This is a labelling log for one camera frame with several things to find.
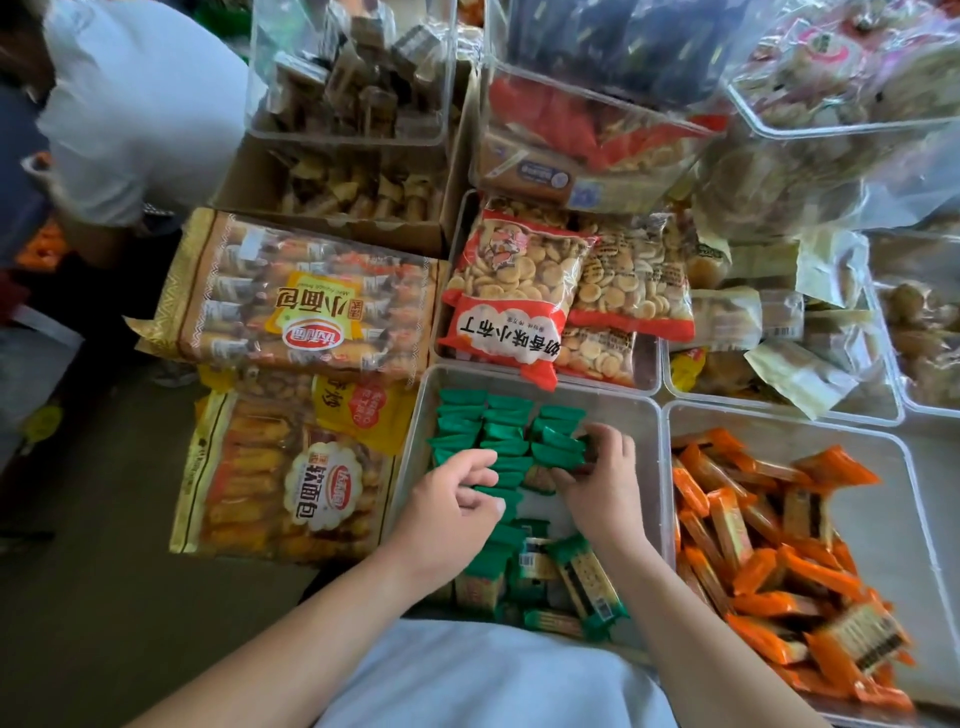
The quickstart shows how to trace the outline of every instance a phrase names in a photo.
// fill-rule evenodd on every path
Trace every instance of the yellow label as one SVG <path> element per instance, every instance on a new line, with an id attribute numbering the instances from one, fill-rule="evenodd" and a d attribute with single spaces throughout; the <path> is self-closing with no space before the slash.
<path id="1" fill-rule="evenodd" d="M 689 392 L 707 364 L 707 350 L 691 349 L 680 352 L 670 360 L 670 378 L 680 392 Z"/>
<path id="2" fill-rule="evenodd" d="M 266 329 L 291 349 L 322 352 L 362 336 L 364 300 L 359 286 L 296 272 L 276 293 Z"/>

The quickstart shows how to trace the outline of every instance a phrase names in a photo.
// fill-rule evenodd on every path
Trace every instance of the white shirt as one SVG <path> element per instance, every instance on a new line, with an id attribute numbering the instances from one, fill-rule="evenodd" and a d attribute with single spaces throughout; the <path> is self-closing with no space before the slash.
<path id="1" fill-rule="evenodd" d="M 205 204 L 243 138 L 243 61 L 157 0 L 53 0 L 43 32 L 57 85 L 37 126 L 59 202 L 111 227 L 144 203 Z"/>
<path id="2" fill-rule="evenodd" d="M 677 728 L 660 687 L 611 652 L 499 624 L 411 619 L 380 639 L 316 727 L 446 725 Z"/>

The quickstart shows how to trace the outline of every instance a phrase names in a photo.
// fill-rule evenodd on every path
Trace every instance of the white sleeve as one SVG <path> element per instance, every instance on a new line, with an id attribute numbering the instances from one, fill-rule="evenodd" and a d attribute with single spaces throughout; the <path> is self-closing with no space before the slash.
<path id="1" fill-rule="evenodd" d="M 128 228 L 143 216 L 146 185 L 51 143 L 56 202 L 78 220 L 107 228 Z"/>

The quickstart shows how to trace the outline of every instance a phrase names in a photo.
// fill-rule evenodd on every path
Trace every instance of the cardboard box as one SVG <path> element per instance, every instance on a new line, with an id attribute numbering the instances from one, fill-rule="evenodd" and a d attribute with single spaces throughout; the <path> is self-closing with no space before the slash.
<path id="1" fill-rule="evenodd" d="M 307 217 L 280 212 L 280 200 L 287 180 L 287 168 L 271 154 L 277 149 L 273 142 L 244 137 L 233 164 L 217 194 L 210 203 L 214 209 L 233 212 L 290 228 L 336 235 L 390 250 L 416 253 L 428 257 L 444 257 L 456 234 L 460 201 L 468 190 L 468 170 L 476 131 L 479 83 L 476 73 L 470 73 L 463 103 L 460 128 L 451 145 L 446 168 L 446 186 L 440 219 L 426 223 L 399 223 L 374 220 L 351 220 L 346 215 L 335 217 Z M 284 152 L 295 153 L 296 147 L 284 147 Z M 378 154 L 371 150 L 341 150 L 342 155 L 368 158 Z M 426 172 L 424 164 L 437 164 L 428 151 L 413 149 L 391 150 L 391 162 L 402 163 L 412 171 Z"/>

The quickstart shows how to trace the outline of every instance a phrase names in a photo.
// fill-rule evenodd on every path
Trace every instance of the bag of small round biscuits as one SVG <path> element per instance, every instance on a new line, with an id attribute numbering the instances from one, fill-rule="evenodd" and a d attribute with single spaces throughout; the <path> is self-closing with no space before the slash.
<path id="1" fill-rule="evenodd" d="M 495 198 L 481 210 L 444 291 L 455 310 L 438 344 L 518 367 L 553 391 L 567 312 L 596 238 L 534 212 Z"/>
<path id="2" fill-rule="evenodd" d="M 570 324 L 670 341 L 693 338 L 690 287 L 675 215 L 658 212 L 626 222 L 582 219 L 580 228 L 600 240 L 584 264 Z"/>

